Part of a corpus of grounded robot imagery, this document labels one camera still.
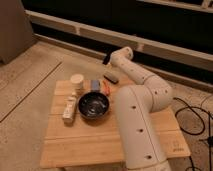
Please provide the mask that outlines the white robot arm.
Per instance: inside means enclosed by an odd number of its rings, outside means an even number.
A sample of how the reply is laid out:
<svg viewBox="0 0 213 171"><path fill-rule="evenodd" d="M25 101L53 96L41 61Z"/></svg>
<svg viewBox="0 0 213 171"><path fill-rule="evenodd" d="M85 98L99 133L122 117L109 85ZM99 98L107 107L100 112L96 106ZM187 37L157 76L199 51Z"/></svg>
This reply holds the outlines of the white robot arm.
<svg viewBox="0 0 213 171"><path fill-rule="evenodd" d="M133 51L123 47L110 55L134 85L120 88L115 95L115 115L128 171L172 171L150 114L167 108L171 86L157 74L132 62Z"/></svg>

